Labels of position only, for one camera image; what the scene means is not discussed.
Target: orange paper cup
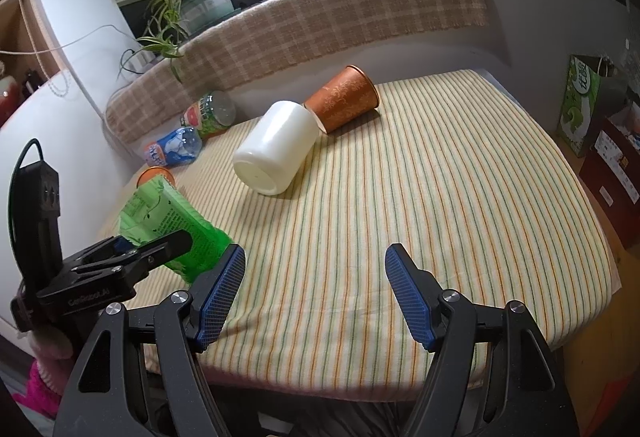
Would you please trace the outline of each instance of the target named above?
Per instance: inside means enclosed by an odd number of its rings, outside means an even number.
[[[167,168],[162,168],[160,166],[151,166],[151,168],[144,170],[140,174],[140,177],[138,177],[136,188],[139,188],[145,182],[150,181],[156,175],[161,175],[162,177],[164,177],[167,182],[169,182],[169,184],[171,184],[175,188],[175,178],[172,173]]]
[[[318,126],[330,133],[380,103],[376,87],[358,67],[349,65],[305,101]]]

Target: white label on box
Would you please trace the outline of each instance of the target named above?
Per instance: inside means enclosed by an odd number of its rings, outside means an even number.
[[[638,202],[640,194],[638,193],[638,190],[634,186],[633,182],[631,182],[629,177],[626,176],[626,173],[622,169],[622,166],[620,166],[620,160],[622,159],[622,150],[618,148],[618,145],[605,132],[601,131],[600,135],[598,136],[598,140],[596,141],[595,149],[600,154],[600,157],[604,159],[604,162],[607,163],[607,166],[611,168],[611,171],[618,178],[620,183],[623,185],[626,193],[631,198],[631,201],[634,204]]]
[[[604,198],[605,202],[609,205],[609,208],[613,205],[613,198],[609,195],[609,192],[604,189],[604,186],[600,188],[600,195]]]

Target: metal screw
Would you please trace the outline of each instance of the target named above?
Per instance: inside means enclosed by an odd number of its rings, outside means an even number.
[[[442,297],[444,301],[453,303],[457,302],[460,299],[460,293],[458,291],[454,291],[453,289],[447,289],[442,291]]]
[[[509,308],[516,314],[522,314],[525,310],[524,303],[514,300],[509,302]]]
[[[122,303],[114,302],[107,305],[105,311],[108,315],[118,314],[122,310]]]
[[[171,295],[171,301],[173,303],[184,303],[188,297],[189,293],[187,291],[176,291]]]

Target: red box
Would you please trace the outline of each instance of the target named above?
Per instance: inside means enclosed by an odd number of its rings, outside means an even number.
[[[635,131],[640,133],[638,126],[636,104],[604,120],[580,170],[580,178],[607,214],[623,247],[636,256],[640,256],[640,150],[630,138]]]

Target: blue gripper pad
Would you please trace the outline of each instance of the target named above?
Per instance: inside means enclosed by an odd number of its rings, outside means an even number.
[[[236,298],[244,277],[245,258],[242,247],[236,250],[227,260],[226,265],[200,312],[200,327],[195,337],[198,346],[204,351],[220,336],[231,304]]]
[[[432,351],[436,337],[431,330],[431,311],[393,245],[385,253],[385,271],[412,337]]]

